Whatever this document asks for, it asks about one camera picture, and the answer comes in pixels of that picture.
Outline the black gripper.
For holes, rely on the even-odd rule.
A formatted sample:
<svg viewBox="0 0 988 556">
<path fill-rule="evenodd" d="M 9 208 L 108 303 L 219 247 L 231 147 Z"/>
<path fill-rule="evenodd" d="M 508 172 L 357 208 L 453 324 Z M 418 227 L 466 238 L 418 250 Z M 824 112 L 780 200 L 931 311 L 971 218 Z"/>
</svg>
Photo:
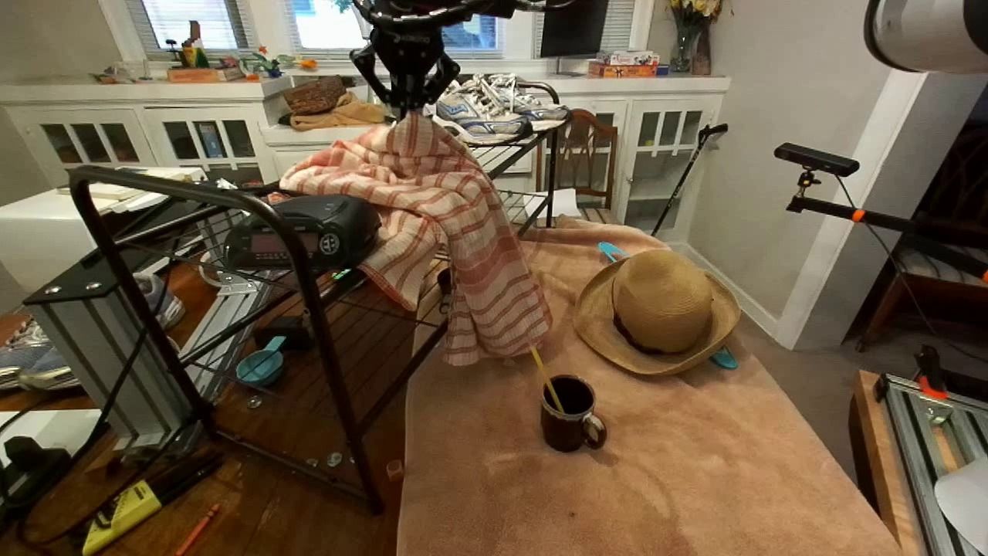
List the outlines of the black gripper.
<svg viewBox="0 0 988 556">
<path fill-rule="evenodd" d="M 444 53 L 441 29 L 468 22 L 478 2 L 353 0 L 353 5 L 370 25 L 368 44 L 350 53 L 353 63 L 376 97 L 390 106 L 392 120 L 408 112 L 423 115 L 459 75 L 459 63 Z"/>
</svg>

